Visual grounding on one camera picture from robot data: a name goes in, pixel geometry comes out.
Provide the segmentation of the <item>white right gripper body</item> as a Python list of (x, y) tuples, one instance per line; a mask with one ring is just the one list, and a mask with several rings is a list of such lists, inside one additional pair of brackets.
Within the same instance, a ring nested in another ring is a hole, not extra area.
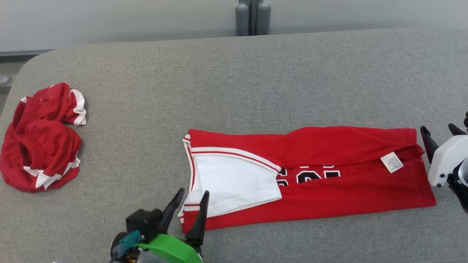
[(445, 185), (448, 174), (468, 158), (468, 135), (457, 135), (443, 143), (432, 158), (428, 173), (431, 186)]

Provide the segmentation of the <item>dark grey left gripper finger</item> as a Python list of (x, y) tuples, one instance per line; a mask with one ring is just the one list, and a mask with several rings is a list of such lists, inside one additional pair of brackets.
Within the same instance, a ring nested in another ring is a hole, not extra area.
[(209, 191), (205, 191), (199, 203), (200, 210), (192, 228), (186, 233), (186, 243), (190, 246), (202, 246), (204, 243), (206, 218), (210, 199)]
[(163, 234), (167, 234), (171, 220), (174, 216), (175, 211), (179, 208), (182, 203), (182, 199), (185, 193), (184, 188), (180, 188), (174, 195), (174, 198), (168, 203), (162, 212), (162, 217), (159, 220), (159, 231)]

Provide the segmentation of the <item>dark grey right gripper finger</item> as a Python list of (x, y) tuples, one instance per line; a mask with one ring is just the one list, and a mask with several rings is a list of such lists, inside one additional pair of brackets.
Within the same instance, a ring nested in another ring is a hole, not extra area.
[(426, 149), (428, 162), (432, 163), (435, 151), (439, 148), (439, 145), (433, 140), (431, 132), (425, 126), (420, 127), (420, 133)]
[(449, 123), (449, 130), (453, 136), (468, 135), (466, 131), (461, 130), (453, 123)]

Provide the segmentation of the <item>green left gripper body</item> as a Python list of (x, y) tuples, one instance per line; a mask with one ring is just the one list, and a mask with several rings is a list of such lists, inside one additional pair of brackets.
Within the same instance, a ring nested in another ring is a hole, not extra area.
[(137, 247), (140, 250), (137, 263), (204, 263), (194, 248), (172, 235), (159, 234)]

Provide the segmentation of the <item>red white basketball jersey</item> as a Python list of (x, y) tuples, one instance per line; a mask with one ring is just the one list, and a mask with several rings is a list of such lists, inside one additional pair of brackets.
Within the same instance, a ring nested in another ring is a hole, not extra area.
[(210, 193), (206, 229), (430, 207), (436, 199), (412, 128), (303, 127), (287, 134), (190, 129), (184, 233)]

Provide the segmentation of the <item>red white striped shorts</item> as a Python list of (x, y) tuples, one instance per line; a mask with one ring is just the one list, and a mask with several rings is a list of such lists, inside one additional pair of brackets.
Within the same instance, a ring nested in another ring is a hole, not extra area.
[(73, 126), (87, 123), (84, 95), (66, 82), (23, 97), (0, 153), (5, 183), (26, 193), (57, 189), (79, 173), (82, 139)]

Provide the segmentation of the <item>grey partition post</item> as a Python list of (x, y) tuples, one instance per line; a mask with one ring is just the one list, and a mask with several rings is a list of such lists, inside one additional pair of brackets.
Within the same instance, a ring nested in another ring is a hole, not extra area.
[(238, 0), (235, 7), (236, 36), (269, 35), (271, 5), (264, 0)]

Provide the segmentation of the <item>dark grey wall rail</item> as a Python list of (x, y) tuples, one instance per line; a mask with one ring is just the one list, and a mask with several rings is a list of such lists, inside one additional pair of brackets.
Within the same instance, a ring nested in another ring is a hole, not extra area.
[(32, 58), (52, 50), (54, 49), (0, 52), (0, 65), (24, 64)]

